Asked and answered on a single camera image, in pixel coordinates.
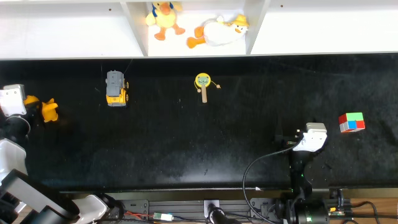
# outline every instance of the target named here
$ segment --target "wooden floor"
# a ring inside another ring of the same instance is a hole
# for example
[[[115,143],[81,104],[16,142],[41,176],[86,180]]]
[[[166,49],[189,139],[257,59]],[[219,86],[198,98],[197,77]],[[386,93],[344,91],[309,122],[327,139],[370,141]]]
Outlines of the wooden floor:
[[[351,199],[353,205],[357,205],[364,201],[372,202],[380,215],[398,215],[398,198],[355,198]],[[25,216],[31,211],[31,208],[26,207],[21,211],[18,219],[14,223],[20,223]],[[364,205],[360,208],[354,208],[354,213],[357,214],[373,214],[373,208],[370,205]],[[376,224],[376,219],[374,218],[355,218],[359,224]],[[381,224],[396,224],[398,220],[390,218],[380,218]],[[332,220],[330,224],[341,224],[343,220]]]

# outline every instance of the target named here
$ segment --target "colorful cube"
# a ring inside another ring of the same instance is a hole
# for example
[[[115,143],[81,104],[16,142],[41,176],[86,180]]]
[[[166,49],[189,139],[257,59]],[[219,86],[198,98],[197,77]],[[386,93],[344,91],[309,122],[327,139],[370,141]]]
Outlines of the colorful cube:
[[[338,118],[342,133],[356,132],[365,129],[362,113],[346,113]]]

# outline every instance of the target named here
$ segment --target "toy truck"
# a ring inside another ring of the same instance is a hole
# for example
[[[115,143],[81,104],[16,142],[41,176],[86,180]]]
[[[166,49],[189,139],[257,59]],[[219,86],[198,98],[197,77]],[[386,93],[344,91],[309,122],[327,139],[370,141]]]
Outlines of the toy truck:
[[[108,106],[126,106],[129,101],[129,82],[124,79],[124,74],[110,71],[106,74],[105,82]]]

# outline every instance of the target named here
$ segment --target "black table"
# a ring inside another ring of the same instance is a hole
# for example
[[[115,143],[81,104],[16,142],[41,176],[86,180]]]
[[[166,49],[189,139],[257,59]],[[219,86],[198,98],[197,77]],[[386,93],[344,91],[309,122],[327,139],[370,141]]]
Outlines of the black table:
[[[55,98],[60,120],[29,136],[27,170],[63,191],[234,188],[284,130],[324,123],[328,140],[306,170],[330,187],[398,185],[398,54],[0,62],[0,83]],[[128,108],[105,100],[106,72],[124,72]],[[193,81],[222,89],[201,102]],[[362,112],[366,129],[341,134]],[[256,164],[249,186],[290,186],[287,155]]]

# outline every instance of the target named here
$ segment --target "blue cube square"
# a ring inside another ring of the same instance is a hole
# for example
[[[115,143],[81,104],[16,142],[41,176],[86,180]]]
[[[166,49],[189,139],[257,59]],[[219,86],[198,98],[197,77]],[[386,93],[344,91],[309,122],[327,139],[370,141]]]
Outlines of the blue cube square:
[[[348,121],[348,129],[356,129],[356,122]]]

